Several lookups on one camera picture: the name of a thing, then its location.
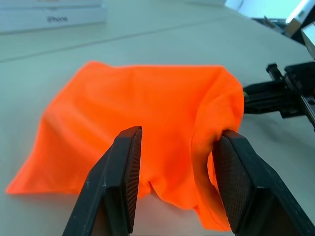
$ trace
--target white table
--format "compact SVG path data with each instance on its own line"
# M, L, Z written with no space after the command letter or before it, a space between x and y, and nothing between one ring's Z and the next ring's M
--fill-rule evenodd
M310 61L301 45L229 9L177 0L108 0L107 24L0 35L0 229L61 235L77 196L8 196L32 148L39 118L90 60L118 64L223 64L243 85L269 80L267 64ZM306 118L245 116L240 130L315 222L315 134ZM192 211L155 196L138 202L134 235L223 235Z

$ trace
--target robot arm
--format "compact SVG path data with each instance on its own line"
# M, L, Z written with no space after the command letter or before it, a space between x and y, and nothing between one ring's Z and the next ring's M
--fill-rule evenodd
M91 169L63 236L127 236L135 216L141 127L122 131ZM279 175L246 138L226 130L213 160L220 196L238 236L314 236L315 227Z
M302 29L305 45L315 59L315 23ZM315 62L287 66L282 75L276 64L266 71L272 81L244 88L245 114L280 112L283 118L307 116L315 128Z

